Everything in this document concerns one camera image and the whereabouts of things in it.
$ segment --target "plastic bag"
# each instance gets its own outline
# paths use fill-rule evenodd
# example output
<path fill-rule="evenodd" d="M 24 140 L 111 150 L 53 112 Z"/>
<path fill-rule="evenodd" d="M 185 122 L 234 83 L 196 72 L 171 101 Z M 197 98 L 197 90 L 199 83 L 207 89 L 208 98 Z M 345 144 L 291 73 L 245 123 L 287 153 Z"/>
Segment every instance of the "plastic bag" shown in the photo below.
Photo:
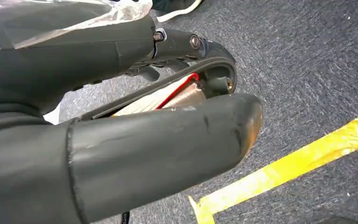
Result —
<path fill-rule="evenodd" d="M 152 0 L 0 0 L 0 49 L 20 49 L 77 29 L 145 17 Z"/>

